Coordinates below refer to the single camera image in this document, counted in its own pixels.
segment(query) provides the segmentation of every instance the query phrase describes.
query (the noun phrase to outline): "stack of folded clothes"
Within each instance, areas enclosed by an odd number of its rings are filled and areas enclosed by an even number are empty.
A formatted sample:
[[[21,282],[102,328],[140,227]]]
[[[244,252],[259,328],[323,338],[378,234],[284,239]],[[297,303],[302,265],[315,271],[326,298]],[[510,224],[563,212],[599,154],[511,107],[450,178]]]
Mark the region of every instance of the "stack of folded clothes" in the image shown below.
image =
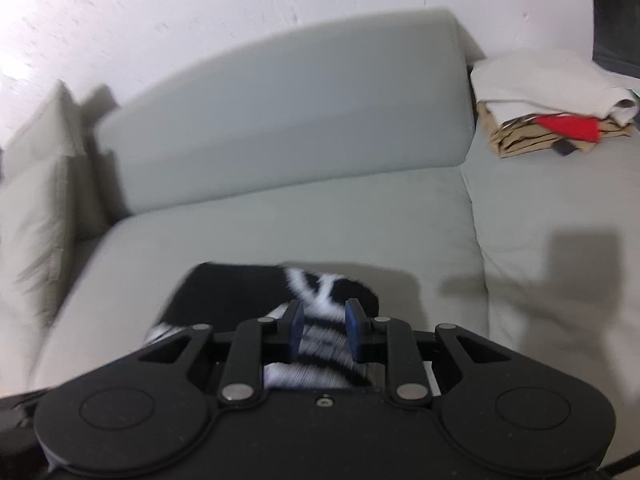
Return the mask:
[[[500,157],[545,148],[588,152],[602,139],[636,131],[635,96],[574,52],[520,50],[482,60],[471,82],[480,123]]]

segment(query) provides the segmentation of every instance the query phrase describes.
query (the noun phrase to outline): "black tag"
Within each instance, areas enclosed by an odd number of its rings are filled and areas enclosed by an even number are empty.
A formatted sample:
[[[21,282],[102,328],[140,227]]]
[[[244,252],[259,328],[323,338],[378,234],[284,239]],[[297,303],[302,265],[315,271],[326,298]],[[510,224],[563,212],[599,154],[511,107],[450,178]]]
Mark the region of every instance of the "black tag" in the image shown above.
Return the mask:
[[[551,147],[554,149],[556,153],[560,153],[560,155],[562,156],[567,156],[569,155],[569,153],[573,153],[575,150],[578,149],[566,139],[556,140],[556,142],[554,142],[551,145]]]

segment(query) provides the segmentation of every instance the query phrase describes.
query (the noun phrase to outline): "pillow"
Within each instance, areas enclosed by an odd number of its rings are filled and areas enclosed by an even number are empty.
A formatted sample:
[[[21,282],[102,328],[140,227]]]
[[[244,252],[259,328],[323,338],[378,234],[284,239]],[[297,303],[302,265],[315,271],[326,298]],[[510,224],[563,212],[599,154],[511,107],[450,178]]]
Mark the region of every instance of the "pillow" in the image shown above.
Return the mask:
[[[609,398],[618,427],[606,463],[639,449],[640,136],[500,159],[478,126],[461,170],[490,338]]]
[[[2,158],[4,177],[12,180],[54,154],[72,158],[78,239],[100,236],[107,230],[107,221],[84,148],[80,113],[62,81],[57,82],[29,123],[9,142]]]
[[[74,238],[69,160],[49,157],[0,185],[0,391],[25,389],[65,295]]]

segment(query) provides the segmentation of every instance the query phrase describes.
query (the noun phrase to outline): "black cable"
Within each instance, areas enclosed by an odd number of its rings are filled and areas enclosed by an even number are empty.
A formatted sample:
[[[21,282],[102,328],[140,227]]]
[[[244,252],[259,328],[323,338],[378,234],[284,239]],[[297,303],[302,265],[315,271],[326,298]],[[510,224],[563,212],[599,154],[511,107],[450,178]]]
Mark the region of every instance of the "black cable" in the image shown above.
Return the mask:
[[[619,475],[620,473],[624,473],[625,471],[629,471],[635,467],[640,465],[640,450],[632,453],[630,455],[621,458],[620,460],[616,460],[606,466],[603,466],[599,469],[600,472],[603,472],[605,475],[610,478]]]

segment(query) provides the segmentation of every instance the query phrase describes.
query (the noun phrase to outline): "sofa backrest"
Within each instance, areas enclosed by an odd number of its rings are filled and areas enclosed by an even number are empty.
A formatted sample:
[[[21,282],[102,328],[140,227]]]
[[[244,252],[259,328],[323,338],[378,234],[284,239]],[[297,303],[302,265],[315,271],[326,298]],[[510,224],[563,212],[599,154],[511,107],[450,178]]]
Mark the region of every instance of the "sofa backrest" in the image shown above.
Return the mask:
[[[98,126],[112,216],[462,163],[468,78],[446,10],[303,28],[201,62]]]

